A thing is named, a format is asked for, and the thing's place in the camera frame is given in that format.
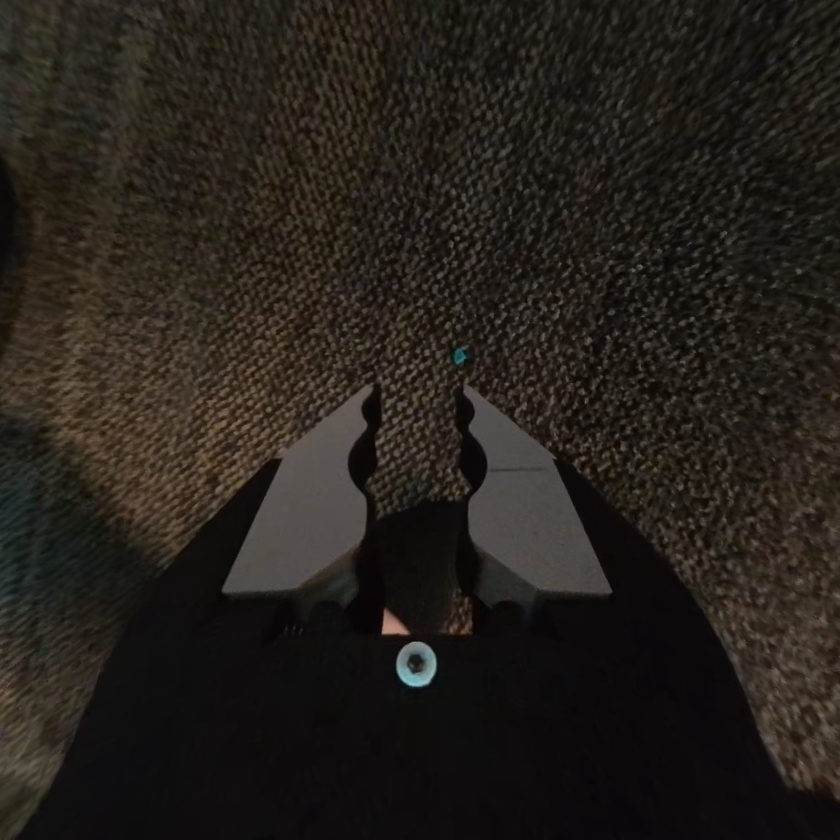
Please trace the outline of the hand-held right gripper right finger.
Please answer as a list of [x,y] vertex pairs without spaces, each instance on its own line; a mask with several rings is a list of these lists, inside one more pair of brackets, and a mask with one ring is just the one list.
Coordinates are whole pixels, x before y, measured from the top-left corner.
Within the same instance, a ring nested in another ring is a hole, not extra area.
[[613,590],[554,457],[473,387],[456,394],[466,591],[485,608],[604,599]]

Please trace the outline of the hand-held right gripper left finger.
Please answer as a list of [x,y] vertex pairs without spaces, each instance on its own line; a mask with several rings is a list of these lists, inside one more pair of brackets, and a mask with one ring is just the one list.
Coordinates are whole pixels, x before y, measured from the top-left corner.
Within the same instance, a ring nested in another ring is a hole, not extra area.
[[380,387],[365,385],[289,447],[227,574],[227,598],[288,599],[311,613],[359,596],[381,420]]

